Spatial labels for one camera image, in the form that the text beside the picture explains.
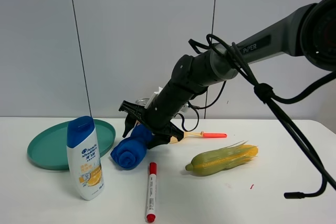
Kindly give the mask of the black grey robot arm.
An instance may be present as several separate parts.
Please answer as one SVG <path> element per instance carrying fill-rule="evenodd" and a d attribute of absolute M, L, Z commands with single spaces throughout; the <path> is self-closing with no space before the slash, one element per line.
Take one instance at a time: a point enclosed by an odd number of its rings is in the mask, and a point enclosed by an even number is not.
<path fill-rule="evenodd" d="M 148 107 L 122 102 L 120 111 L 127 113 L 124 133 L 141 123 L 154 134 L 148 148 L 167 144 L 171 137 L 181 140 L 184 133 L 171 119 L 209 86 L 237 75 L 237 70 L 229 65 L 229 54 L 236 51 L 247 64 L 288 54 L 305 56 L 320 69 L 335 71 L 335 0 L 303 6 L 235 47 L 215 44 L 196 57 L 182 56 L 169 82 Z"/>

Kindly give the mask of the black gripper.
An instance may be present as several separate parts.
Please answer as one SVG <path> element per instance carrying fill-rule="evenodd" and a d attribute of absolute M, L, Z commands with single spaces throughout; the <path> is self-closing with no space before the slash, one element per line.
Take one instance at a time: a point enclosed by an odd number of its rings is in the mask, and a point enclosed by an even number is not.
<path fill-rule="evenodd" d="M 174 144 L 182 140 L 184 132 L 171 122 L 171 119 L 185 104 L 185 90 L 180 87 L 165 87 L 152 103 L 143 106 L 123 101 L 119 110 L 126 112 L 122 137 L 126 138 L 136 122 L 143 124 L 154 136 L 147 143 L 148 150 L 160 145 Z"/>

